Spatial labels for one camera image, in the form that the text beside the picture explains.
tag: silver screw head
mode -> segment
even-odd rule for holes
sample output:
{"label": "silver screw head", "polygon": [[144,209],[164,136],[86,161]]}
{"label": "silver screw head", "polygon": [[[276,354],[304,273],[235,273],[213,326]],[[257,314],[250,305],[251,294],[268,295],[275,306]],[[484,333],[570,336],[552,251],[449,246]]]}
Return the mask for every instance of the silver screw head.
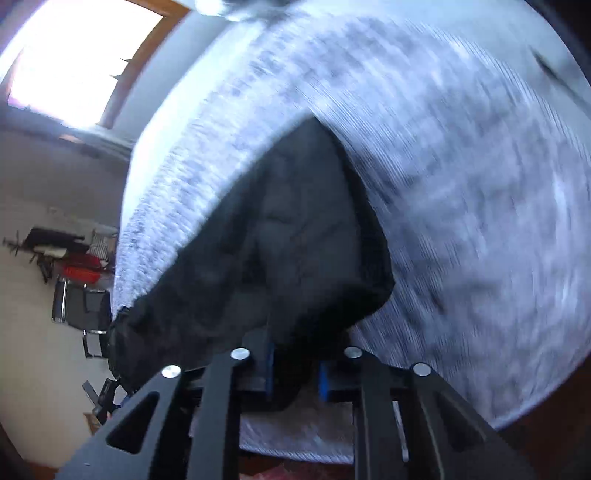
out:
{"label": "silver screw head", "polygon": [[169,365],[162,369],[162,375],[166,378],[175,378],[181,374],[181,368],[178,365]]}
{"label": "silver screw head", "polygon": [[359,358],[363,354],[363,351],[356,346],[348,346],[343,353],[347,358]]}
{"label": "silver screw head", "polygon": [[230,356],[234,360],[244,360],[251,356],[251,351],[248,348],[235,348],[232,350],[232,353],[230,353]]}
{"label": "silver screw head", "polygon": [[415,364],[413,365],[413,372],[419,377],[426,377],[431,374],[431,367],[427,364]]}

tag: black fabric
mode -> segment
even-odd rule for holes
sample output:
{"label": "black fabric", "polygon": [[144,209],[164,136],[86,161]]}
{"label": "black fabric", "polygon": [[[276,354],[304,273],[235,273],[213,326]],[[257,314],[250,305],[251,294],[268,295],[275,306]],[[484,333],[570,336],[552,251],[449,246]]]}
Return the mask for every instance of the black fabric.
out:
{"label": "black fabric", "polygon": [[39,245],[51,245],[52,247],[65,248],[71,253],[84,254],[89,249],[89,246],[82,243],[83,241],[84,236],[33,227],[22,245],[30,250]]}
{"label": "black fabric", "polygon": [[160,368],[194,368],[267,325],[279,352],[314,352],[391,294],[388,246],[339,140],[312,118],[219,203],[133,308],[109,366],[128,391]]}

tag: gray cloth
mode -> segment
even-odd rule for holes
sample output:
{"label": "gray cloth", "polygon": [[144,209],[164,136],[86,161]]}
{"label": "gray cloth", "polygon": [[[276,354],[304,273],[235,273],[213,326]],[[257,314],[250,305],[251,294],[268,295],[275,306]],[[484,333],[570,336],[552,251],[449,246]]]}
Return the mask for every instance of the gray cloth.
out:
{"label": "gray cloth", "polygon": [[[392,365],[431,364],[494,426],[539,403],[591,345],[589,157],[503,65],[392,21],[298,17],[261,35],[121,232],[115,311],[310,111],[365,182],[397,281],[354,343]],[[350,410],[321,405],[311,385],[285,412],[244,416],[241,446],[350,462]]]}

